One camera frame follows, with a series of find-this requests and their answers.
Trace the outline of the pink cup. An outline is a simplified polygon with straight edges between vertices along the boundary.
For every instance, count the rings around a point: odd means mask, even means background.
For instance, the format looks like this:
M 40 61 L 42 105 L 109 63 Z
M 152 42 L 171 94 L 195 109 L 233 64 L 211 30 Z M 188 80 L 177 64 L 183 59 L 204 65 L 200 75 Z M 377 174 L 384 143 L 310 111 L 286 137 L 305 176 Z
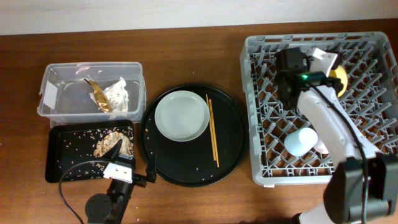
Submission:
M 321 139 L 318 139 L 317 143 L 314 145 L 314 150 L 321 154 L 328 154 L 328 149 L 326 148 L 324 142 Z

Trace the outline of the grey plate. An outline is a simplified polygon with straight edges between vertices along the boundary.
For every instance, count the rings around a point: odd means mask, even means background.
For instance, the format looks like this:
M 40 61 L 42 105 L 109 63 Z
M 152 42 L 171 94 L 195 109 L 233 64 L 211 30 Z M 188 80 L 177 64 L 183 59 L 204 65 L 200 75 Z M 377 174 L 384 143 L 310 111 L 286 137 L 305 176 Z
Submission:
M 155 125 L 167 139 L 187 142 L 198 138 L 207 128 L 210 112 L 198 94 L 177 90 L 166 94 L 155 107 Z

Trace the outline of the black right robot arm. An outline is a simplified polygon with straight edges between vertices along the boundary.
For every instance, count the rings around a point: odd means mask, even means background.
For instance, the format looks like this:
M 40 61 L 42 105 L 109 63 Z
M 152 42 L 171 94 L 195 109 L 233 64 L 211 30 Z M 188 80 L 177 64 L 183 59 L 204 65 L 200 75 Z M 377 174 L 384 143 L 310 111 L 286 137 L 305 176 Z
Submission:
M 356 127 L 339 102 L 348 86 L 342 57 L 313 48 L 274 55 L 275 85 L 287 110 L 299 110 L 326 146 L 335 171 L 323 202 L 296 214 L 293 223 L 366 223 L 397 206 L 397 156 L 381 152 Z

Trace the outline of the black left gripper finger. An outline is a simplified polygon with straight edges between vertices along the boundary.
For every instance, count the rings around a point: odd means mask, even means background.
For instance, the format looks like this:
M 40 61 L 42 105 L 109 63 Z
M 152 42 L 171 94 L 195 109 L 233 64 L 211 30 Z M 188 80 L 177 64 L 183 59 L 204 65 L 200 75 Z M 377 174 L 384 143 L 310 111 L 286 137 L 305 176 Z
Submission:
M 157 153 L 153 152 L 146 169 L 146 181 L 151 183 L 155 183 L 157 180 L 156 159 Z
M 108 150 L 105 154 L 103 154 L 101 159 L 108 162 L 115 161 L 116 158 L 119 156 L 122 144 L 123 140 L 120 139 L 110 150 Z

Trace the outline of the light blue cup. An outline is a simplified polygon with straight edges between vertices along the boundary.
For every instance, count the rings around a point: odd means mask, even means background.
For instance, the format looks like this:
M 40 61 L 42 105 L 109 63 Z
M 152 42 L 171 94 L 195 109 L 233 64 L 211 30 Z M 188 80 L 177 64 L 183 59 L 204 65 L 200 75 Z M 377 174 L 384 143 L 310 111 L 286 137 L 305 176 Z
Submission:
M 312 128 L 301 128 L 286 136 L 284 146 L 289 154 L 299 157 L 316 145 L 318 134 Z

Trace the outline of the white napkin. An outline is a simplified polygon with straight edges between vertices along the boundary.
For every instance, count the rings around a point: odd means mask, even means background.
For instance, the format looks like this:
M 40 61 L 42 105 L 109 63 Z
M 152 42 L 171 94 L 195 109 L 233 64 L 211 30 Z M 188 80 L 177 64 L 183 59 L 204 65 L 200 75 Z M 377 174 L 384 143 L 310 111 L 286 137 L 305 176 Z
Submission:
M 118 82 L 102 90 L 111 103 L 112 113 L 128 112 L 129 95 L 125 89 L 126 85 L 125 79 L 120 78 Z M 93 92 L 90 93 L 89 96 L 96 103 Z

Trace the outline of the yellow bowl with scraps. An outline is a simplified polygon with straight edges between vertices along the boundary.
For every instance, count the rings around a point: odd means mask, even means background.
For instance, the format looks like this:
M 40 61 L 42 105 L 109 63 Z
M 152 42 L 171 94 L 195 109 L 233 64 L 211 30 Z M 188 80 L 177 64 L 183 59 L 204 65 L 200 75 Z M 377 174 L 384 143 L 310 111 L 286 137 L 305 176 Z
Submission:
M 340 98 L 341 96 L 343 96 L 348 87 L 348 76 L 346 70 L 341 65 L 339 65 L 336 69 L 330 71 L 329 77 L 340 79 L 343 87 L 341 88 L 341 90 L 336 92 L 338 98 Z

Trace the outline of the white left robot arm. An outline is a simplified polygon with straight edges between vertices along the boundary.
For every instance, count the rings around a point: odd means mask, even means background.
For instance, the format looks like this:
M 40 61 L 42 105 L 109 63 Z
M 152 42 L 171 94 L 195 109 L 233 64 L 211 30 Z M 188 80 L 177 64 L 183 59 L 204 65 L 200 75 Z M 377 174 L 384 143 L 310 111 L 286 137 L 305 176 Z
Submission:
M 133 156 L 120 153 L 122 140 L 119 140 L 101 160 L 107 165 L 103 177 L 111 179 L 105 194 L 95 194 L 85 205 L 88 223 L 121 223 L 135 186 L 146 187 L 157 179 L 156 159 L 154 153 L 146 168 L 146 175 L 136 174 L 136 160 Z

